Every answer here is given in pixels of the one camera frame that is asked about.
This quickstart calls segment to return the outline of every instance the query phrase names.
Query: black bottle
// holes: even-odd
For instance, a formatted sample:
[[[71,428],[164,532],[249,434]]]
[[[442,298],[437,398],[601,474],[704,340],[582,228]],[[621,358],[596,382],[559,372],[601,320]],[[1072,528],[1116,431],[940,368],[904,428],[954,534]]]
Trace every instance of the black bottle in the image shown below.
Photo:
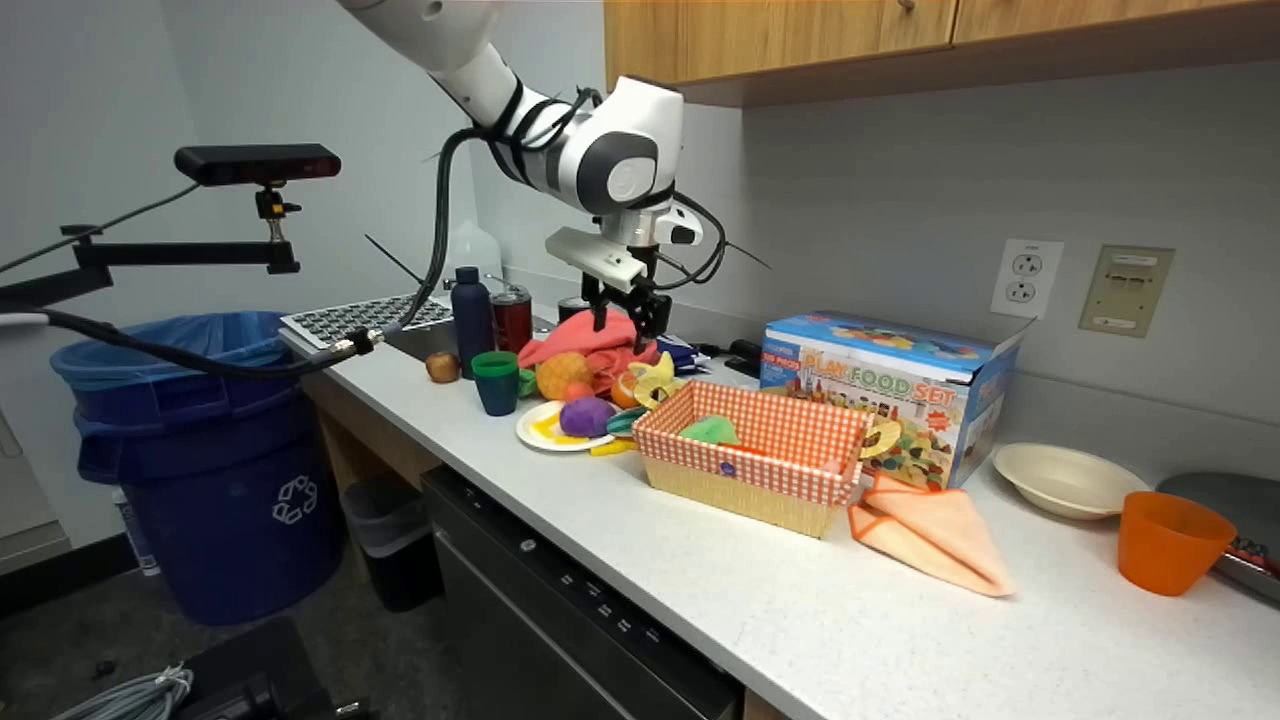
[[[471,377],[471,357],[491,353],[491,305],[475,266],[456,266],[453,280],[453,322],[456,322],[456,358],[459,372]]]

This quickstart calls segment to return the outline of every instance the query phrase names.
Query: upper cabinet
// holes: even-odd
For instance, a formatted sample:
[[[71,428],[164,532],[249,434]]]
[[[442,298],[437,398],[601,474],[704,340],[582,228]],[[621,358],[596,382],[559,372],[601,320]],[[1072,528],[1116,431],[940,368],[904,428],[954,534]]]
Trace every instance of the upper cabinet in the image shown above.
[[[1280,55],[1280,0],[610,0],[610,71],[789,104]]]

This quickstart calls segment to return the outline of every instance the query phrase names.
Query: orange bowl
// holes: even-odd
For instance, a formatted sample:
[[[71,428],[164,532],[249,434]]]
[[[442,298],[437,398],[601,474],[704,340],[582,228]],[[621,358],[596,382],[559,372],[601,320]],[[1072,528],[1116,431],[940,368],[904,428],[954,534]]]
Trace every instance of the orange bowl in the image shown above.
[[[1164,491],[1134,491],[1121,510],[1116,565],[1134,583],[1185,596],[1228,552],[1238,522]]]

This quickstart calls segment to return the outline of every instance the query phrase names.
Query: blue trash bin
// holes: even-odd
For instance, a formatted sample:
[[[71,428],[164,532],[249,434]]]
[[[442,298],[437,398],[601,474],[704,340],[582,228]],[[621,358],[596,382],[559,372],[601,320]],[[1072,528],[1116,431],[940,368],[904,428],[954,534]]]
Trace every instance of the blue trash bin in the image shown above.
[[[289,357],[278,327],[269,311],[225,311],[132,335],[278,364]],[[77,391],[80,474],[130,494],[183,617],[249,625],[338,571],[343,514],[311,403],[294,381],[201,377],[96,340],[58,353],[54,368]]]

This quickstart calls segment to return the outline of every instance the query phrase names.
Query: food box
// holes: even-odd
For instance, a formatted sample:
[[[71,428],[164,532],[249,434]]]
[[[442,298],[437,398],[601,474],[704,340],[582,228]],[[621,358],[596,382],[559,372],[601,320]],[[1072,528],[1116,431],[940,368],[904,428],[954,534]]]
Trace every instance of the food box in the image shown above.
[[[704,414],[730,414],[737,443],[681,434]],[[863,428],[868,419],[844,407],[723,382],[681,382],[637,419],[637,453],[660,491],[789,532],[827,534],[836,510],[859,499]]]
[[[962,485],[990,453],[1021,335],[995,345],[855,314],[763,327],[760,387],[879,414],[863,465],[915,487]]]

